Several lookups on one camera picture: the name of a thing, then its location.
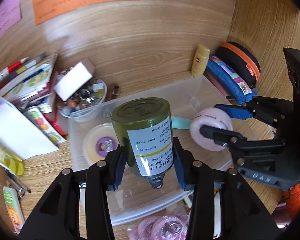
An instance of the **clear plastic container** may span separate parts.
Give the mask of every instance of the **clear plastic container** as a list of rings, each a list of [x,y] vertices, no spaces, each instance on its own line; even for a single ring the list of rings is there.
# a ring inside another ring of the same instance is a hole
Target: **clear plastic container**
[[[215,104],[230,104],[229,101],[204,77],[199,76],[178,81],[162,87],[146,90],[87,109],[77,111],[70,118],[70,152],[74,171],[89,168],[83,156],[83,140],[96,125],[111,123],[111,111],[122,103],[144,97],[160,97],[170,103],[171,115],[193,119],[207,107]],[[234,131],[238,131],[248,139],[255,135],[245,121],[232,119]],[[197,160],[201,160],[214,169],[226,170],[232,163],[227,149],[211,152],[198,146],[191,138],[189,130],[173,130],[184,149],[192,152]],[[81,192],[81,204],[84,207],[84,190]],[[143,178],[137,177],[127,169],[122,184],[115,192],[107,192],[109,212],[113,226],[128,223],[166,208],[180,200],[190,191],[183,191],[177,181],[172,167],[163,179],[161,189],[152,189]]]

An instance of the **orange zipper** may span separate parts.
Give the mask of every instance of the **orange zipper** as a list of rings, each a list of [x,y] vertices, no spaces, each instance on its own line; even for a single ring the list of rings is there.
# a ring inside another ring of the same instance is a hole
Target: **orange zipper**
[[[240,58],[242,58],[242,60],[247,64],[247,68],[248,68],[249,72],[251,73],[250,70],[252,70],[252,72],[254,73],[254,75],[256,77],[256,81],[259,80],[260,72],[259,72],[257,65],[241,49],[237,48],[236,46],[234,46],[228,42],[221,44],[220,47],[227,48],[227,49],[231,50],[233,53],[237,54]]]

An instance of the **bottle label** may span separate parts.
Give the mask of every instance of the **bottle label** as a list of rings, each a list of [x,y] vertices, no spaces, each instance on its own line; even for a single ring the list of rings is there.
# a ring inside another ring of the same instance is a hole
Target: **bottle label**
[[[142,176],[157,175],[172,165],[170,117],[152,127],[129,130],[128,136]]]

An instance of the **blue gripper pad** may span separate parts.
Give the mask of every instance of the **blue gripper pad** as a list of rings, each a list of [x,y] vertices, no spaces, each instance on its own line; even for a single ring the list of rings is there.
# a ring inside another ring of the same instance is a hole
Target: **blue gripper pad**
[[[105,161],[109,165],[108,175],[106,177],[106,185],[108,191],[115,191],[122,182],[126,160],[118,145],[115,151],[108,152]]]
[[[226,112],[231,118],[247,120],[253,117],[253,114],[242,106],[216,104],[214,107]]]
[[[173,159],[178,184],[184,191],[194,190],[196,181],[190,167],[194,158],[190,151],[182,148],[178,137],[173,138]]]

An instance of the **yellow liquid container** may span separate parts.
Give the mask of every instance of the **yellow liquid container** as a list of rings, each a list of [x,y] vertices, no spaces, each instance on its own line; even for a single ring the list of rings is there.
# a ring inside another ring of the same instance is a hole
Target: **yellow liquid container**
[[[210,56],[210,49],[206,46],[199,45],[195,52],[192,62],[191,75],[194,77],[203,75],[206,70]]]
[[[14,152],[4,147],[0,142],[0,165],[16,175],[20,176],[25,172],[25,166]]]

